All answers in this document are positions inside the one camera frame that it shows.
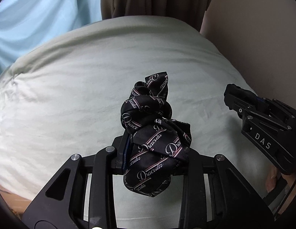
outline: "bed sheet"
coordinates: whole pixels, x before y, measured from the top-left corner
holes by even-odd
[[[154,16],[115,18],[68,32],[2,74],[0,185],[33,199],[72,154],[88,156],[111,145],[124,132],[120,108],[134,84],[161,71],[169,76],[173,118],[191,124],[191,147],[225,155],[266,195],[270,163],[241,134],[242,120],[223,101],[228,83],[251,88],[195,29]],[[181,197],[182,177],[150,198],[127,190],[122,176],[114,176],[121,228],[176,228]]]
[[[0,74],[36,46],[100,20],[100,0],[2,0]]]

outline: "mattress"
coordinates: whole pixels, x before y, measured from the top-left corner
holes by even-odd
[[[225,155],[264,196],[269,161],[240,133],[242,120],[223,101],[228,83],[251,88],[195,29],[155,16],[73,30],[18,58],[0,76],[0,185],[33,199],[72,154],[84,157],[111,145],[124,132],[120,108],[134,84],[162,71],[169,76],[172,117],[191,124],[191,147]],[[177,227],[181,196],[182,177],[150,198],[114,176],[117,225]]]

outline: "knotted necktie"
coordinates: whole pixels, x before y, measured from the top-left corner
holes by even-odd
[[[170,184],[171,175],[186,166],[190,124],[171,119],[166,72],[137,82],[121,107],[121,124],[131,135],[131,156],[124,173],[125,186],[154,197]]]

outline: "silver screw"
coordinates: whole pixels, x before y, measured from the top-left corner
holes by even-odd
[[[113,146],[108,146],[106,149],[105,149],[107,152],[112,152],[115,150],[115,147]]]
[[[71,160],[76,161],[76,160],[79,159],[79,157],[80,157],[79,154],[74,154],[74,155],[71,156]]]
[[[219,161],[223,161],[223,160],[225,160],[225,156],[223,156],[222,154],[218,154],[218,155],[216,156],[216,158],[217,158],[217,160],[219,160]]]

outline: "black patterned fabric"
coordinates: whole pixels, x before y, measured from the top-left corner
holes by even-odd
[[[171,119],[166,101],[168,75],[156,73],[137,82],[121,107],[121,124],[131,135],[132,154],[125,186],[154,197],[170,184],[171,174],[188,163],[190,124]]]

